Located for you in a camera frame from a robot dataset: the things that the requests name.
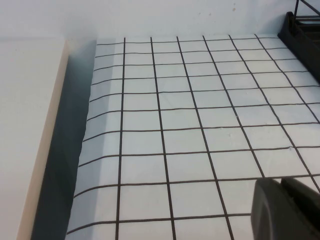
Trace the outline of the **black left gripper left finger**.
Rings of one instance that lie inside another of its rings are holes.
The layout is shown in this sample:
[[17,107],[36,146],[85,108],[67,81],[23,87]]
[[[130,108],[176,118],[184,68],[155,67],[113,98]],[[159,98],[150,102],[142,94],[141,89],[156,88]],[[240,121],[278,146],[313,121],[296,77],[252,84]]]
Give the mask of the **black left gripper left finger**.
[[255,240],[305,240],[310,235],[298,217],[281,182],[271,178],[255,182],[250,214]]

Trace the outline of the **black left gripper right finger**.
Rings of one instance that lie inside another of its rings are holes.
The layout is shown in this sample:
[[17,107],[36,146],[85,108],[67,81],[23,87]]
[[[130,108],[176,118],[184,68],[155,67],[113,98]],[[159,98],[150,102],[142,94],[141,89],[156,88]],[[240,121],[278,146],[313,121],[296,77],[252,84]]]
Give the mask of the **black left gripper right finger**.
[[281,186],[297,209],[298,218],[309,236],[305,240],[320,239],[320,194],[295,178],[282,178]]

